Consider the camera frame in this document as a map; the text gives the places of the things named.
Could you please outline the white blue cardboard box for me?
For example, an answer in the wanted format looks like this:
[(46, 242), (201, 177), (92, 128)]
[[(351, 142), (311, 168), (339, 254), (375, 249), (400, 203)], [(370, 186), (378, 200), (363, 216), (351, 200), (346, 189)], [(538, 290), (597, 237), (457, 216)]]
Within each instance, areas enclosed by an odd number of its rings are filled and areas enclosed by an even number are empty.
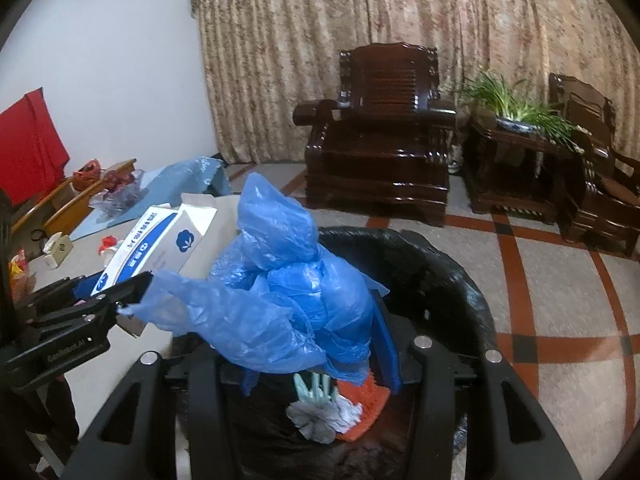
[(137, 304), (119, 310), (115, 324), (134, 319), (134, 328), (152, 318), (151, 311), (167, 300), (160, 290), (166, 278), (206, 278), (214, 261), (238, 234), (239, 196), (183, 194), (177, 208), (151, 206), (126, 235), (100, 275), (93, 292), (151, 272), (151, 284)]

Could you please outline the blue plastic bag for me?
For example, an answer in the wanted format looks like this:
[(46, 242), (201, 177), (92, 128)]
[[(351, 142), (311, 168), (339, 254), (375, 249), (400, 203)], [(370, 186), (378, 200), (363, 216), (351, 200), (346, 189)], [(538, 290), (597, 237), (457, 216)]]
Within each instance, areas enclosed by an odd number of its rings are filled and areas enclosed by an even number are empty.
[(321, 245), (314, 218), (261, 174), (238, 206), (239, 234), (208, 278), (156, 271), (122, 314), (194, 333), (236, 365), (267, 374), (369, 375), (375, 294), (387, 288)]

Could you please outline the white tissue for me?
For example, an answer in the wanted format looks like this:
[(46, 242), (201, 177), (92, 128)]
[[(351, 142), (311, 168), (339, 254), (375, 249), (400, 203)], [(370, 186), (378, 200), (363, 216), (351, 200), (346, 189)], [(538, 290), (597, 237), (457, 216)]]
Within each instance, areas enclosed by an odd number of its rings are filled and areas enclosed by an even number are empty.
[(362, 405), (339, 394), (329, 402), (293, 402), (285, 413), (306, 440), (330, 444), (361, 422)]

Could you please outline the black trash bin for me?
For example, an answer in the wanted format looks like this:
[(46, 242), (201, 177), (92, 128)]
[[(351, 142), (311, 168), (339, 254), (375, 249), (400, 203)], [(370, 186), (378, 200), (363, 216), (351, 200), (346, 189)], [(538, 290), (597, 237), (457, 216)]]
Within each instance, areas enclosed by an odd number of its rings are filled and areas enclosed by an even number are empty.
[(423, 416), (423, 397), (444, 392), (439, 380), (429, 387), (409, 380), (361, 437), (330, 444), (305, 440), (286, 418), (294, 388), (283, 375), (262, 376), (250, 396), (236, 385), (210, 387), (197, 408), (183, 392), (180, 429), (189, 432), (203, 416), (202, 427), (220, 432), (213, 441), (204, 434), (186, 437), (190, 455), (212, 463), (205, 479), (435, 479), (465, 448), (468, 413), (483, 391), (476, 362), (497, 342), (480, 290), (416, 232), (341, 226), (321, 229), (320, 242), (390, 289), (384, 304), (402, 376), (410, 379), (423, 365), (411, 348), (414, 336), (430, 336), (450, 352), (454, 422), (432, 424)]

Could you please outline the red yellow snack bag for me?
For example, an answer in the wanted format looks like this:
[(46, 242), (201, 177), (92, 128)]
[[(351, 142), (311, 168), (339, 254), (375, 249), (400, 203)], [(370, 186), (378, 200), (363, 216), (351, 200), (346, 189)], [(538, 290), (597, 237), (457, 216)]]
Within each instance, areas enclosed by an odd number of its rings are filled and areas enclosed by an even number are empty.
[(29, 295), (35, 287), (35, 278), (30, 274), (26, 252), (20, 248), (9, 262), (9, 281), (14, 304)]

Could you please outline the small beige tissue box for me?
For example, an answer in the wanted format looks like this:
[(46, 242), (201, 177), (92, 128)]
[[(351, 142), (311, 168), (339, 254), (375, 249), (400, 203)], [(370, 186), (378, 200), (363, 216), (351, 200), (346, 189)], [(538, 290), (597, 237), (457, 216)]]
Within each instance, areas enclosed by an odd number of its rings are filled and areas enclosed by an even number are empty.
[(53, 234), (43, 246), (43, 257), (46, 265), (51, 269), (58, 268), (73, 250), (74, 245), (67, 234), (57, 232)]

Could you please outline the red white small wrapper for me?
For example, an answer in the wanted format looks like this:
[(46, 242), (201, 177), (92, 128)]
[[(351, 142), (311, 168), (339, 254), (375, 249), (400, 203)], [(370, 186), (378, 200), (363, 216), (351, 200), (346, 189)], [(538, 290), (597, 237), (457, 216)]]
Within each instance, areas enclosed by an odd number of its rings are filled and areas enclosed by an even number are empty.
[(111, 262), (121, 244), (122, 240), (119, 240), (113, 235), (107, 235), (102, 238), (101, 244), (98, 248), (98, 255), (101, 258), (104, 268), (106, 268)]

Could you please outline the wooden bench backrest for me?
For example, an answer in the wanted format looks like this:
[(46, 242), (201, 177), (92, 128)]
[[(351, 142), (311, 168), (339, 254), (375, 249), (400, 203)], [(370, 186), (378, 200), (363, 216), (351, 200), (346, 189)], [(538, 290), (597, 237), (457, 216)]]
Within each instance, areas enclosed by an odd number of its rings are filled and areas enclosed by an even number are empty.
[(70, 234), (91, 212), (90, 200), (106, 188), (105, 178), (117, 174), (131, 174), (136, 169), (137, 159), (127, 159), (103, 169), (93, 182), (81, 191), (74, 185), (74, 178), (68, 177), (47, 195), (29, 200), (29, 208), (20, 218), (12, 221), (11, 234), (42, 231), (46, 235), (57, 232)]

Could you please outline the clear bag of red fruit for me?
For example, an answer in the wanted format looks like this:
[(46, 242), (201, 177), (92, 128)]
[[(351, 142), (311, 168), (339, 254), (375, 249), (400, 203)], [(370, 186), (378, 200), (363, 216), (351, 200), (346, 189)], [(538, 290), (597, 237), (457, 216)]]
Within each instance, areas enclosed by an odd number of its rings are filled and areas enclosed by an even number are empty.
[(145, 172), (140, 169), (123, 174), (115, 170), (107, 171), (104, 176), (104, 189), (90, 198), (89, 207), (99, 211), (105, 218), (115, 218), (123, 214), (142, 199), (144, 175)]

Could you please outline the orange red bag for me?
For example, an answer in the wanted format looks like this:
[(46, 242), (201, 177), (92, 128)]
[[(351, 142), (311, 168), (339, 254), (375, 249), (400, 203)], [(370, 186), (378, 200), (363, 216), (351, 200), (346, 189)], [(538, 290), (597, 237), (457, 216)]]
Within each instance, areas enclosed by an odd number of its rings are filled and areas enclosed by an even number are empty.
[(80, 169), (73, 172), (72, 185), (77, 193), (84, 192), (91, 185), (99, 182), (102, 177), (102, 167), (97, 159), (91, 159)]

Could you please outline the blue table cloth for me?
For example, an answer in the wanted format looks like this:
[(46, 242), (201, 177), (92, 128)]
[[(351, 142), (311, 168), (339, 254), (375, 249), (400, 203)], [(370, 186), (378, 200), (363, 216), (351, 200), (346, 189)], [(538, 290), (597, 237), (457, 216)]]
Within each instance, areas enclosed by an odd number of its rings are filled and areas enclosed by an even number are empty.
[(70, 233), (73, 242), (91, 234), (104, 231), (112, 226), (137, 220), (149, 206), (181, 204), (181, 195), (210, 194), (225, 196), (232, 193), (224, 162), (213, 157), (195, 157), (182, 162), (147, 172), (141, 179), (140, 200), (113, 218), (99, 212), (90, 212), (87, 218)]

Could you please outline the red cloth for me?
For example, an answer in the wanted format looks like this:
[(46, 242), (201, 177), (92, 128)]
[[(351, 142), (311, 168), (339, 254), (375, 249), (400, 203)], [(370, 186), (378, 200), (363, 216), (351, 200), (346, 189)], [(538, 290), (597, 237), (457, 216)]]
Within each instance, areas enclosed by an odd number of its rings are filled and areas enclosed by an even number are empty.
[(53, 125), (41, 88), (1, 113), (1, 189), (13, 206), (48, 194), (64, 179), (70, 160)]

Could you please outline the dark wooden side table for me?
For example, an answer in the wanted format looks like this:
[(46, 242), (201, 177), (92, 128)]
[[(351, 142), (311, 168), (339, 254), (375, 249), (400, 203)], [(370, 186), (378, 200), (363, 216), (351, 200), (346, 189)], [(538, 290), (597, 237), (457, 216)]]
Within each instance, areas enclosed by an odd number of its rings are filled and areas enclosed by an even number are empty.
[(462, 144), (463, 177), (476, 214), (494, 209), (553, 224), (565, 191), (562, 171), (574, 153), (536, 133), (503, 129), (488, 112), (476, 112)]

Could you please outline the green potted plant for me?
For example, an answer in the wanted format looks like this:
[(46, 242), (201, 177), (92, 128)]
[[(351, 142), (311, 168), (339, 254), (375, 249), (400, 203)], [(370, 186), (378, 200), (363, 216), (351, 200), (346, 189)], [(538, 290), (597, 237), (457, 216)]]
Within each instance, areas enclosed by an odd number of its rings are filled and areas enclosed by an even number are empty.
[(529, 99), (521, 92), (525, 80), (509, 84), (503, 75), (493, 70), (480, 70), (475, 76), (465, 78), (454, 88), (454, 93), (481, 110), (494, 114), (510, 125), (526, 126), (527, 134), (535, 133), (551, 143), (564, 146), (582, 155), (585, 150), (573, 139), (575, 125), (563, 118), (550, 105)]

